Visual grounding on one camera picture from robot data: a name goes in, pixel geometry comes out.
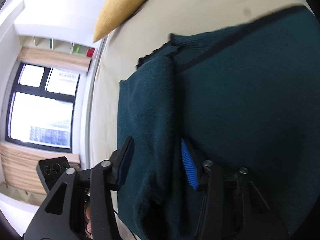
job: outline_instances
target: beige curtain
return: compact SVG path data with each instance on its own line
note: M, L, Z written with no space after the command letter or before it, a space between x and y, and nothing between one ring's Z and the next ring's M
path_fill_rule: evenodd
M8 142L0 143L0 156L7 185L28 192L45 194L36 166L39 160L65 156L70 166L79 170L78 154L63 154L22 147Z
M91 59L44 49L22 48L18 59L30 64L87 72Z

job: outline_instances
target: window pane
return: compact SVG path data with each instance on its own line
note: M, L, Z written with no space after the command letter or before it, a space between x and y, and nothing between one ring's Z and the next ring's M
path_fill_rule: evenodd
M10 136L23 142L70 148L73 103L17 92Z
M78 78L78 73L53 68L47 85L47 91L74 96Z
M43 72L43 67L24 65L19 84L32 87L40 87Z

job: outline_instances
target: blue ribbed grip pad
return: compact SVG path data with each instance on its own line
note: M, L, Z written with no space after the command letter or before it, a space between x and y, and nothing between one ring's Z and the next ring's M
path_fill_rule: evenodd
M199 187L199 182L197 178L196 166L191 158L190 152L183 139L181 139L181 155L189 184L192 186L194 190L197 190L197 188Z

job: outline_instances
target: window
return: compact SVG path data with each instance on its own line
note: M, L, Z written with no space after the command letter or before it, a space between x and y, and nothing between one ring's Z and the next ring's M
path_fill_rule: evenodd
M21 63L8 106L6 140L71 153L79 76L72 71Z

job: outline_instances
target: yellow pillow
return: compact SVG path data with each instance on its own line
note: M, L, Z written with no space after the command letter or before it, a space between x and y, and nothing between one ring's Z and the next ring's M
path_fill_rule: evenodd
M106 0L93 32L93 42L102 39L128 19L145 0Z

